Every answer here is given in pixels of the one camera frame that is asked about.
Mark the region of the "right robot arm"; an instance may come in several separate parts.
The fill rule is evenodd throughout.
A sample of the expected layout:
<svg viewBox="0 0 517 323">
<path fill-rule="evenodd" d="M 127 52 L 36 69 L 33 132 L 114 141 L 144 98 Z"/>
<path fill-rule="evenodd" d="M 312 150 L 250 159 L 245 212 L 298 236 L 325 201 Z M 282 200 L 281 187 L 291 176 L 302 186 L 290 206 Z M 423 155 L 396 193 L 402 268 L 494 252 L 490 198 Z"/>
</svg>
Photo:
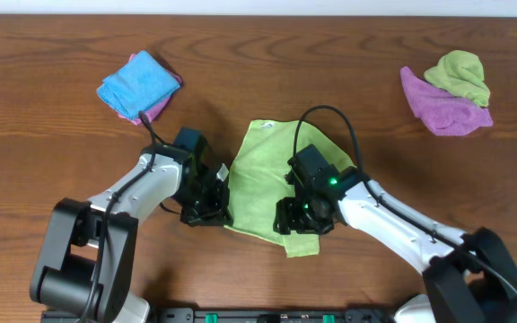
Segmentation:
<svg viewBox="0 0 517 323">
<path fill-rule="evenodd" d="M 277 203 L 275 231 L 323 235 L 341 222 L 372 236 L 423 278 L 426 303 L 406 306 L 407 318 L 517 322 L 517 265 L 493 231 L 438 223 L 354 167 L 295 164 L 285 178 L 295 194 Z"/>
</svg>

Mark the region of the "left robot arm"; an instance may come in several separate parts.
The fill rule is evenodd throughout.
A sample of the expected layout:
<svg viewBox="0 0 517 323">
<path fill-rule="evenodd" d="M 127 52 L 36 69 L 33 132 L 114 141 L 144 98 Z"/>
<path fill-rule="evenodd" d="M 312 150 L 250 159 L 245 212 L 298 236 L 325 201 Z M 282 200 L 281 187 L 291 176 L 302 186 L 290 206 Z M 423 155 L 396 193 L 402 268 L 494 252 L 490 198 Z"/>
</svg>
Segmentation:
<svg viewBox="0 0 517 323">
<path fill-rule="evenodd" d="M 33 301 L 77 322 L 146 322 L 151 306 L 129 291 L 139 226 L 167 198 L 189 226 L 223 226 L 228 175 L 203 162 L 205 144 L 152 144 L 137 164 L 85 201 L 60 200 L 52 210 L 31 278 Z"/>
</svg>

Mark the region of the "large green microfiber cloth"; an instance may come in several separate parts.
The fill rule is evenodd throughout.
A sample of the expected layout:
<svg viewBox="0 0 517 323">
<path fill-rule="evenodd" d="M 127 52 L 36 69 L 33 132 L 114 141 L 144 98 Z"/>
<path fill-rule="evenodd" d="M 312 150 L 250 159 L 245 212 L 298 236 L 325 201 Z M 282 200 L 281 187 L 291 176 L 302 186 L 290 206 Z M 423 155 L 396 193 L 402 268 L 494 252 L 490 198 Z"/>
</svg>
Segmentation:
<svg viewBox="0 0 517 323">
<path fill-rule="evenodd" d="M 353 164 L 343 150 L 307 122 L 260 119 L 250 122 L 230 168 L 231 230 L 280 245 L 290 258 L 320 253 L 320 240 L 316 235 L 281 235 L 273 230 L 276 203 L 294 195 L 294 187 L 285 180 L 290 171 L 287 162 L 293 148 L 301 150 L 308 144 L 314 144 L 338 170 Z"/>
</svg>

